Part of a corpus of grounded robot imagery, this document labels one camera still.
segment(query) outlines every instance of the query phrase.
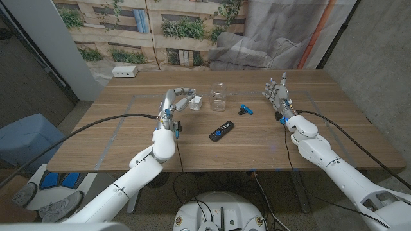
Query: white cube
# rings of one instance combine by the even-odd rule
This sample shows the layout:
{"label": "white cube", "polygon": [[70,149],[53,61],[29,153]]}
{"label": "white cube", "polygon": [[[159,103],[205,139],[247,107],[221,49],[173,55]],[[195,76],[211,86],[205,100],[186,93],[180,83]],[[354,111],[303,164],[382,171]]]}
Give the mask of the white cube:
{"label": "white cube", "polygon": [[200,110],[201,108],[201,97],[195,96],[190,102],[188,102],[190,109],[192,110]]}

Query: gray wall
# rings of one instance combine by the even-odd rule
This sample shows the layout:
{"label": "gray wall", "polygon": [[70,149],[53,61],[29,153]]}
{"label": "gray wall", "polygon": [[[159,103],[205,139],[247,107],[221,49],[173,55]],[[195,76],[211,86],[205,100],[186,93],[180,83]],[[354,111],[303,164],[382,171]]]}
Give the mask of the gray wall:
{"label": "gray wall", "polygon": [[57,126],[73,107],[15,35],[0,40],[0,128],[36,113]]}
{"label": "gray wall", "polygon": [[95,100],[103,86],[94,80],[53,2],[3,0],[3,3],[78,99]]}
{"label": "gray wall", "polygon": [[411,1],[361,1],[324,70],[411,164]]}

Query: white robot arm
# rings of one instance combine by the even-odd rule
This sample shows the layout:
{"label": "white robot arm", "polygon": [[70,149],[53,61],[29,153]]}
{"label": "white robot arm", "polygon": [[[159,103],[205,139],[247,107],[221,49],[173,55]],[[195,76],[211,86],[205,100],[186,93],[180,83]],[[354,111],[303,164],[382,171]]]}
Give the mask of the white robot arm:
{"label": "white robot arm", "polygon": [[[179,95],[186,97],[174,105],[175,97]],[[172,158],[175,152],[174,136],[179,136],[181,126],[173,121],[173,112],[184,110],[195,95],[195,89],[168,90],[160,105],[159,122],[152,139],[154,143],[130,161],[130,170],[64,223],[111,221],[135,193],[152,181],[162,171],[161,163]]]}
{"label": "white robot arm", "polygon": [[299,153],[315,164],[334,181],[341,191],[351,200],[356,209],[374,219],[362,216],[371,230],[387,230],[408,223],[411,225],[411,195],[380,187],[346,161],[332,149],[329,142],[318,134],[318,128],[292,107],[285,87],[286,73],[280,86],[270,80],[263,95],[273,104],[276,117],[291,135],[292,142],[298,146]]}

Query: white cable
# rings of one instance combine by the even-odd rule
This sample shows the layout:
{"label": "white cable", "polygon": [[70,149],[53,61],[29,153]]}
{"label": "white cable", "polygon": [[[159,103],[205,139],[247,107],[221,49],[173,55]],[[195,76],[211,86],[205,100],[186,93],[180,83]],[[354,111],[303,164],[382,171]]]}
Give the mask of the white cable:
{"label": "white cable", "polygon": [[254,172],[254,176],[256,176],[256,181],[257,181],[257,184],[259,185],[259,188],[263,191],[263,195],[264,195],[265,201],[267,202],[267,205],[268,205],[268,208],[270,209],[270,212],[271,212],[272,217],[273,217],[278,223],[280,223],[280,225],[281,225],[283,228],[285,228],[287,231],[291,231],[289,228],[287,228],[287,226],[285,226],[285,225],[274,215],[274,213],[273,213],[272,210],[271,210],[270,203],[268,202],[267,196],[265,196],[264,189],[263,189],[263,187],[261,186],[261,184],[259,183],[259,181],[258,181],[258,179],[257,179],[257,173],[256,173],[256,172]]}
{"label": "white cable", "polygon": [[263,217],[263,220],[264,220],[264,224],[265,224],[265,230],[270,231],[270,230],[268,229],[268,226],[267,226],[267,221],[265,220],[264,217]]}
{"label": "white cable", "polygon": [[246,224],[244,225],[243,230],[245,230],[245,227],[247,227],[247,225],[250,223],[251,220],[253,220],[253,219],[255,219],[255,218],[259,218],[259,217],[260,217],[260,216],[257,215],[257,216],[254,216],[254,217],[250,218],[249,221],[246,222]]}

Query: black remote control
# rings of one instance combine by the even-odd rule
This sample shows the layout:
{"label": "black remote control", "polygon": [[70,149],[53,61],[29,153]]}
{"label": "black remote control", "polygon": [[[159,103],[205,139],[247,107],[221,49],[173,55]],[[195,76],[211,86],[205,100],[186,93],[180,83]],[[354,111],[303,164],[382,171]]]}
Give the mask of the black remote control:
{"label": "black remote control", "polygon": [[232,128],[234,128],[234,124],[231,121],[227,121],[221,127],[210,134],[210,139],[214,142],[217,142],[227,132],[231,131]]}

